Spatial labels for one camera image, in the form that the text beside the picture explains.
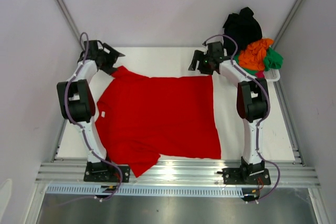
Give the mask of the red t shirt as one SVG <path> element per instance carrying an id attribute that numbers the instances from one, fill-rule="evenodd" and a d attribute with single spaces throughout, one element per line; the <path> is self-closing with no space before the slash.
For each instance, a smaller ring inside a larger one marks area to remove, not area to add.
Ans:
<path id="1" fill-rule="evenodd" d="M 113 162 L 141 176 L 162 155 L 221 157 L 211 76 L 147 77 L 122 66 L 112 78 L 96 128 Z"/>

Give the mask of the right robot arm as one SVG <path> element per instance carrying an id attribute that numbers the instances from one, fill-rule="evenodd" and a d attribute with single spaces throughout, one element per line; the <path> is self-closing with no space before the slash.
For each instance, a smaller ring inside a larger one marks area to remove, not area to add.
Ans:
<path id="1" fill-rule="evenodd" d="M 243 70 L 233 56 L 225 56 L 220 41 L 203 42 L 206 51 L 196 50 L 189 71 L 201 74 L 217 72 L 237 88 L 236 110 L 244 124 L 244 150 L 241 157 L 240 179 L 251 184 L 265 171 L 262 155 L 264 120 L 270 112 L 267 81 Z"/>

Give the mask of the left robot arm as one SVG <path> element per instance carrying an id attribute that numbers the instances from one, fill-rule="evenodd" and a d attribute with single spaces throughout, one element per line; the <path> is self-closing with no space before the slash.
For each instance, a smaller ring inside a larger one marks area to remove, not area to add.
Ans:
<path id="1" fill-rule="evenodd" d="M 114 73 L 117 69 L 113 65 L 124 54 L 99 40 L 87 40 L 83 46 L 74 73 L 68 80 L 57 83 L 58 100 L 63 118 L 76 127 L 86 146 L 89 174 L 108 182 L 117 166 L 107 159 L 98 135 L 94 121 L 96 103 L 89 83 L 99 70 Z"/>

